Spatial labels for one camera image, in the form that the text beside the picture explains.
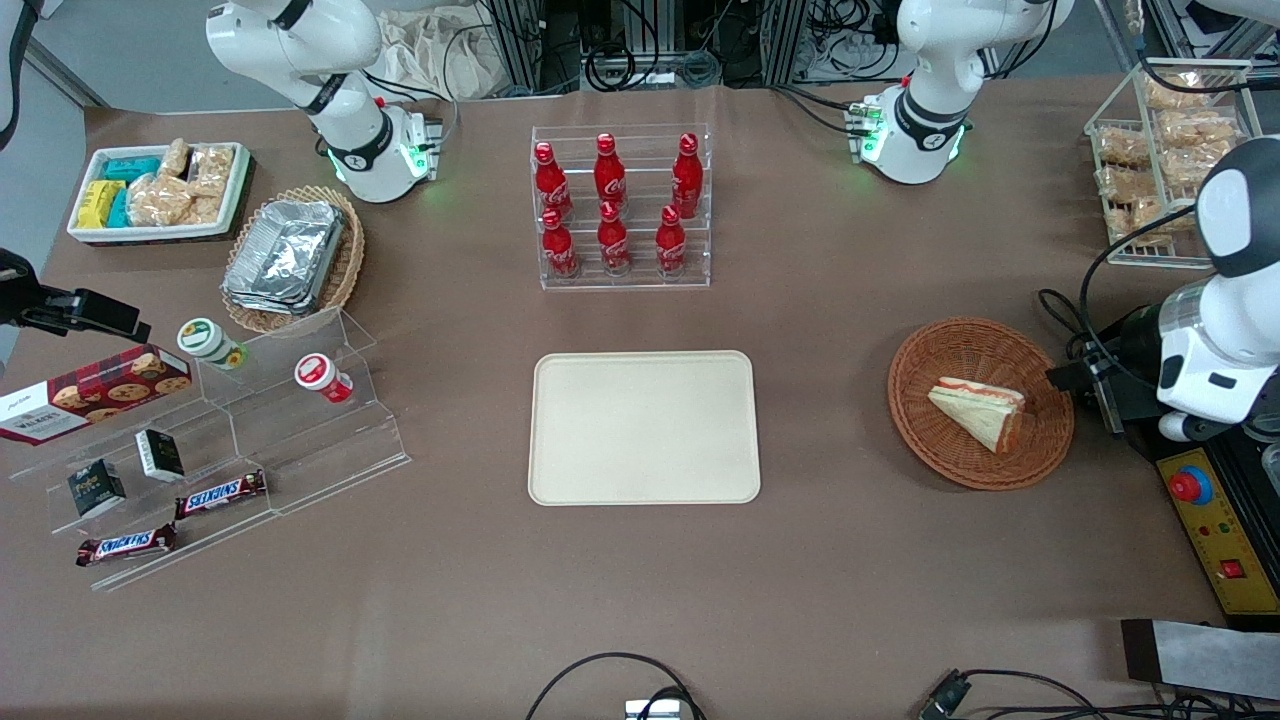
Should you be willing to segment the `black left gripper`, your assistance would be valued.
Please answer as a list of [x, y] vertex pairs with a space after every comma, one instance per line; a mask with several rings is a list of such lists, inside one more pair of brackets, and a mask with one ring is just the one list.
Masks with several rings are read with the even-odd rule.
[[1169, 407], [1157, 398], [1161, 366], [1158, 307], [1138, 307], [1102, 331], [1085, 332], [1085, 360], [1046, 372], [1059, 392], [1085, 395], [1105, 429], [1124, 436], [1129, 425], [1152, 421]]

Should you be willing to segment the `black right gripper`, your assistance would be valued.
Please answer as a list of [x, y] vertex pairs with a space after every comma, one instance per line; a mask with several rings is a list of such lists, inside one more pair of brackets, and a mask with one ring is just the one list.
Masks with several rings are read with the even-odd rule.
[[92, 290], [42, 287], [32, 265], [6, 249], [1, 249], [1, 323], [60, 337], [92, 331], [138, 345], [151, 334], [137, 307]]

